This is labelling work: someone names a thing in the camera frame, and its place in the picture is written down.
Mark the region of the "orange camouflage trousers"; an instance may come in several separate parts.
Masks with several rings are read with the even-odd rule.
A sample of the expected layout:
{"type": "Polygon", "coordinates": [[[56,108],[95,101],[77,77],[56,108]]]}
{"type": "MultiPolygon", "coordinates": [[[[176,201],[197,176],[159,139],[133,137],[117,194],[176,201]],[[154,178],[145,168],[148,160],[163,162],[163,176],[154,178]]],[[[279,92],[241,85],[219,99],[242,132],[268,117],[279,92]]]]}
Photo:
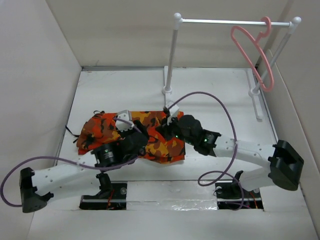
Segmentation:
{"type": "MultiPolygon", "coordinates": [[[[131,113],[133,120],[139,120],[147,129],[149,141],[145,147],[146,154],[143,159],[150,160],[159,164],[171,164],[185,159],[185,143],[177,138],[167,141],[156,131],[156,127],[161,124],[165,118],[162,111],[133,111],[131,113]]],[[[82,127],[81,133],[75,135],[77,153],[81,156],[87,152],[120,140],[121,136],[116,131],[115,113],[106,113],[104,111],[95,111],[82,127]]]]}

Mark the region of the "pink plastic clothes hanger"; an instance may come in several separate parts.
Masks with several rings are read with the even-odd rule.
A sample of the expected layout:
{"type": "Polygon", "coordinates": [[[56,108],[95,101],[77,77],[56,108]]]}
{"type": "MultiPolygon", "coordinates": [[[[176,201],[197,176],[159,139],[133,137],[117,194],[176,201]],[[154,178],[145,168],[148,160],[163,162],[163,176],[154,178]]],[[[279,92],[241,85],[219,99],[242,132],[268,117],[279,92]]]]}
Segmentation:
{"type": "Polygon", "coordinates": [[[262,38],[266,38],[269,36],[269,34],[271,32],[272,24],[271,24],[270,18],[267,16],[262,17],[261,21],[266,24],[266,30],[260,31],[258,33],[257,37],[253,37],[245,28],[243,28],[241,26],[233,26],[230,31],[230,37],[231,37],[232,41],[234,42],[234,44],[236,45],[236,47],[238,48],[238,50],[240,51],[240,53],[242,54],[242,56],[244,57],[244,59],[246,60],[246,62],[249,64],[253,74],[255,75],[255,77],[257,79],[257,83],[260,85],[260,88],[264,92],[270,92],[274,87],[275,80],[274,80],[274,76],[272,73],[271,65],[270,65],[263,49],[260,46],[260,40],[262,38]],[[262,61],[264,62],[265,66],[266,66],[267,75],[269,77],[269,85],[268,86],[266,86],[264,84],[261,75],[258,73],[258,71],[255,68],[254,64],[252,63],[251,59],[249,58],[249,56],[247,55],[245,50],[242,48],[240,43],[236,40],[236,38],[235,38],[235,31],[236,30],[240,31],[242,34],[244,34],[248,38],[248,40],[253,44],[253,46],[255,47],[257,52],[259,53],[262,61]]]}

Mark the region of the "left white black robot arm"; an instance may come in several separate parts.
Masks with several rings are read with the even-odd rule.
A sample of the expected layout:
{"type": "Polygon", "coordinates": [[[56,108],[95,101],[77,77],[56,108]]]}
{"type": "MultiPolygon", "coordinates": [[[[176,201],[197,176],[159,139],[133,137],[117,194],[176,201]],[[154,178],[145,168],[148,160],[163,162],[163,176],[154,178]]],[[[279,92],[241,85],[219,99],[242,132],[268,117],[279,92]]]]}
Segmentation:
{"type": "Polygon", "coordinates": [[[94,186],[96,197],[107,198],[113,190],[107,172],[133,164],[146,153],[149,141],[147,128],[139,120],[132,125],[120,119],[116,122],[127,128],[120,133],[120,140],[103,144],[76,161],[65,159],[61,165],[41,170],[23,168],[19,178],[22,212],[33,213],[49,202],[66,198],[67,193],[74,195],[76,191],[71,182],[89,175],[98,179],[94,186]]]}

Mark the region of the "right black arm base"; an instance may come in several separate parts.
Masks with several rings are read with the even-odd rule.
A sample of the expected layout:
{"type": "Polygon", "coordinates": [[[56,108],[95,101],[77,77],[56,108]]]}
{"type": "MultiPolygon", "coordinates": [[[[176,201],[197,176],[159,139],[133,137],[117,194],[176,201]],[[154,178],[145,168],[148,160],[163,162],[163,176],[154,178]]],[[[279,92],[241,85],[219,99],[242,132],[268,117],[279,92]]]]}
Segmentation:
{"type": "Polygon", "coordinates": [[[214,184],[213,195],[217,199],[219,210],[264,209],[260,190],[254,192],[240,188],[238,181],[242,172],[240,171],[235,176],[226,173],[228,180],[219,180],[214,184]]]}

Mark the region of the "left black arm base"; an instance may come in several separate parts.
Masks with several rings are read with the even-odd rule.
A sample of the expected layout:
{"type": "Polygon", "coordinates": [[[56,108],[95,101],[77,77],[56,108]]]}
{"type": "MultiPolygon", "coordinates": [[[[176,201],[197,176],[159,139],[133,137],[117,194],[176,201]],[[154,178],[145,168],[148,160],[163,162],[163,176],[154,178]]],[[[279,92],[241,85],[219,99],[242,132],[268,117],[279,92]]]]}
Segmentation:
{"type": "Polygon", "coordinates": [[[82,195],[79,203],[81,210],[120,211],[127,209],[128,182],[112,182],[107,173],[95,176],[99,181],[99,192],[82,195]]]}

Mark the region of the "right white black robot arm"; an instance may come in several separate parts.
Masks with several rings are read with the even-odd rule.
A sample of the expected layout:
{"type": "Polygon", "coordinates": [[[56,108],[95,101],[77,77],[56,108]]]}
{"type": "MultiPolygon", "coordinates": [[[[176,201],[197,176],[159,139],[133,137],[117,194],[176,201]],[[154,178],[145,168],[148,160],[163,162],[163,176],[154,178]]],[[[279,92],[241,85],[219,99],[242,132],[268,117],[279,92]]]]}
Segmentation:
{"type": "Polygon", "coordinates": [[[235,158],[257,165],[258,169],[236,173],[237,181],[231,184],[231,191],[237,197],[273,185],[287,191],[298,189],[304,160],[285,140],[271,145],[235,140],[203,129],[192,115],[165,118],[156,131],[167,141],[177,138],[193,146],[203,156],[235,158]]]}

